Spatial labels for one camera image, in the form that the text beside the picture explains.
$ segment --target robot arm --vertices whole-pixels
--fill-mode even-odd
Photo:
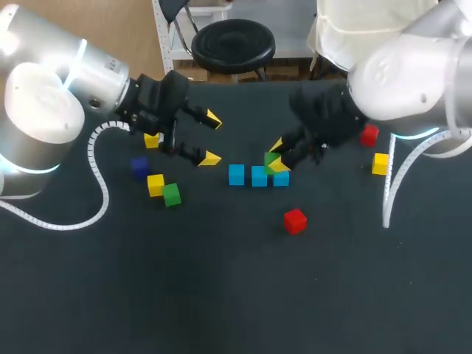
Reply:
[[[292,170],[308,156],[319,163],[369,119],[415,142],[439,130],[472,127],[471,35],[472,2],[442,0],[359,63],[345,83],[317,97],[295,91],[290,104],[301,126],[273,146],[281,157],[272,169]],[[452,151],[463,143],[457,138],[433,152]]]
[[[161,152],[194,165],[219,162],[206,150],[176,143],[179,111],[211,129],[221,126],[210,110],[190,105],[188,79],[177,72],[161,82],[129,78],[125,63],[15,4],[0,12],[0,55],[7,75],[0,105],[0,198],[42,190],[80,133],[84,111],[115,113],[131,133],[159,133]]]

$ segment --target black table surface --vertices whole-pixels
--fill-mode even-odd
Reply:
[[[109,131],[97,163],[111,194],[102,220],[52,232],[0,210],[0,353],[470,353],[471,155],[421,158],[404,181],[391,228],[381,226],[384,178],[358,140],[302,164],[286,189],[228,186],[228,164],[263,163],[296,126],[288,95],[301,83],[194,85],[218,131],[182,122],[178,137],[223,157],[195,168]],[[313,93],[329,82],[307,82]],[[49,186],[14,204],[53,223],[101,205],[86,129]],[[398,144],[396,164],[409,148]],[[166,208],[131,178],[130,160],[179,185]],[[300,236],[283,214],[308,218]]]

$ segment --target cyan cube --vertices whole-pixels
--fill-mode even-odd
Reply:
[[[244,185],[244,165],[243,164],[229,165],[228,175],[229,175],[230,186],[243,186]]]
[[[150,175],[148,158],[138,157],[137,159],[132,159],[131,169],[133,170],[134,178],[137,181],[145,181]]]
[[[251,181],[253,187],[267,187],[266,168],[264,166],[252,166]]]
[[[288,187],[290,175],[288,171],[276,173],[274,175],[274,187]]]

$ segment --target chair leg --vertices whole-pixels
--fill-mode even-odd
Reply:
[[[256,70],[256,74],[261,81],[268,81],[264,70],[262,70],[261,68]]]

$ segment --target cube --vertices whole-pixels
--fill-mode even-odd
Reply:
[[[378,128],[372,124],[366,124],[361,135],[361,144],[373,148],[378,138]]]
[[[244,165],[231,164],[228,170],[229,185],[243,186],[244,185]]]
[[[137,181],[144,181],[149,175],[149,161],[147,157],[139,157],[131,160],[131,169]]]
[[[177,183],[168,184],[162,187],[162,195],[166,207],[177,205],[181,203],[180,193],[178,191]]]
[[[389,155],[376,153],[372,162],[372,174],[386,176],[389,170]]]
[[[267,187],[267,175],[264,166],[252,166],[251,182],[253,187]]]
[[[279,153],[265,153],[264,154],[264,167],[266,175],[274,175],[275,172],[269,165],[280,157]]]
[[[296,235],[307,228],[307,217],[300,209],[294,209],[283,215],[283,226],[290,235]]]
[[[288,171],[276,173],[274,175],[274,187],[288,187],[290,175]]]
[[[145,133],[145,144],[147,149],[156,149],[159,147],[159,133],[155,136]]]
[[[153,175],[147,177],[147,188],[150,197],[162,196],[162,187],[164,187],[164,175]]]

